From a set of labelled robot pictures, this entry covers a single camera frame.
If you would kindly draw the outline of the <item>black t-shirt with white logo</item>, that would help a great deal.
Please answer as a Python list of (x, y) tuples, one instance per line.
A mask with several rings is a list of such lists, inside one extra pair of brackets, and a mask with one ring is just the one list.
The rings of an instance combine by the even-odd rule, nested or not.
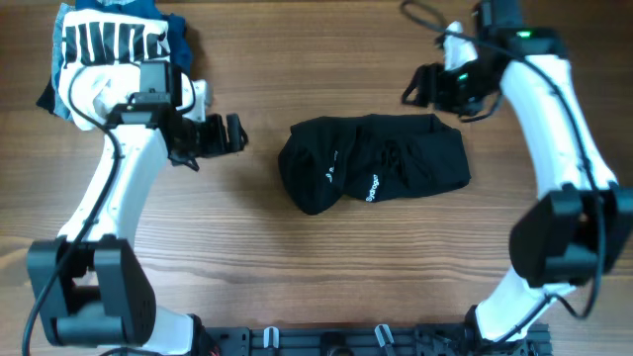
[(322, 213), (344, 195), (367, 203), (422, 198), (471, 180), (460, 131), (432, 114), (295, 124), (278, 167), (286, 192), (307, 215)]

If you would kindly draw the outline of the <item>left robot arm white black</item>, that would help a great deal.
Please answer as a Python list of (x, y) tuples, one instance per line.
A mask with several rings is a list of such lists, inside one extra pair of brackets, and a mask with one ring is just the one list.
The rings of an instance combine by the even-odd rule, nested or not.
[(209, 113), (211, 93), (167, 61), (78, 68), (66, 103), (83, 130), (104, 136), (100, 161), (68, 222), (53, 240), (34, 242), (27, 269), (34, 327), (58, 347), (107, 355), (217, 355), (218, 342), (193, 314), (161, 307), (134, 251), (150, 188), (166, 165), (198, 169), (202, 158), (242, 151), (240, 119)]

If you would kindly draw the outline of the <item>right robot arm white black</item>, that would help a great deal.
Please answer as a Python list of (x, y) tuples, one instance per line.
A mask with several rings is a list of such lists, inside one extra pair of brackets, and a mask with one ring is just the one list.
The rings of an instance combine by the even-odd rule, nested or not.
[(548, 308), (580, 287), (589, 295), (573, 317), (589, 317), (631, 234), (632, 192), (593, 141), (560, 35), (526, 25), (516, 1), (482, 1), (473, 17), (473, 35), (441, 15), (427, 23), (444, 59), (420, 67), (402, 100), (474, 123), (488, 116), (484, 101), (494, 96), (520, 123), (537, 201), (510, 232), (510, 268), (470, 311), (473, 348), (488, 353), (524, 340)]

